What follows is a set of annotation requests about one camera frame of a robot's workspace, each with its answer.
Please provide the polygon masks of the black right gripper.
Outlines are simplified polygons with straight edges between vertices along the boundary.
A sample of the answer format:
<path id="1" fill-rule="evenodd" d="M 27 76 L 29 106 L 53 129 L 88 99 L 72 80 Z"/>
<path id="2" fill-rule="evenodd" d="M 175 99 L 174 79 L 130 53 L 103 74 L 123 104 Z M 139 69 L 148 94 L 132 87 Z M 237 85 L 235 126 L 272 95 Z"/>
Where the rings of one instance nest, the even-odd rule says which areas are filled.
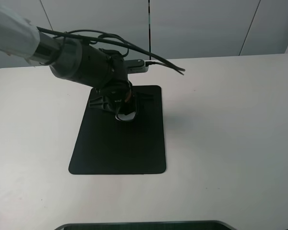
<path id="1" fill-rule="evenodd" d="M 105 86 L 96 90 L 98 97 L 89 99 L 88 107 L 112 113 L 117 120 L 120 120 L 119 113 L 131 113 L 127 121 L 133 121 L 139 114 L 140 102 L 152 101 L 154 97 L 142 92 L 133 93 L 124 57 L 119 51 L 106 49 L 101 51 L 109 56 L 112 77 Z"/>

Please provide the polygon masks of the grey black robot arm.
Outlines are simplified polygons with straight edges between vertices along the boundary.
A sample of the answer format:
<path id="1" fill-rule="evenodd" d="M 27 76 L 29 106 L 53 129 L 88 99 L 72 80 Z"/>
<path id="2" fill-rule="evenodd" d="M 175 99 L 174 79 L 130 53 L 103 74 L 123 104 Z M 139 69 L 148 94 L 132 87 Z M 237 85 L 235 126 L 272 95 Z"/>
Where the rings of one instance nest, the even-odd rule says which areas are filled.
<path id="1" fill-rule="evenodd" d="M 91 108 L 131 122 L 139 114 L 139 96 L 128 75 L 147 72 L 142 59 L 126 60 L 117 50 L 94 48 L 84 38 L 70 34 L 50 37 L 36 26 L 0 4 L 0 51 L 49 66 L 60 79 L 90 86 L 96 97 Z"/>

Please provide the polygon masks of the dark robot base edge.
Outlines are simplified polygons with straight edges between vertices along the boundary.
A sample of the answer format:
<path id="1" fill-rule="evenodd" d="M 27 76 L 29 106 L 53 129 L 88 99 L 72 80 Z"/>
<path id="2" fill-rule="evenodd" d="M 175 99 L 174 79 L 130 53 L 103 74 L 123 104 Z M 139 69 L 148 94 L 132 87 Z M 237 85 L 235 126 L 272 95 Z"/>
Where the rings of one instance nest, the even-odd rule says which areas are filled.
<path id="1" fill-rule="evenodd" d="M 204 221 L 157 221 L 130 223 L 74 223 L 64 224 L 57 230 L 234 230 L 235 228 L 217 220 Z"/>

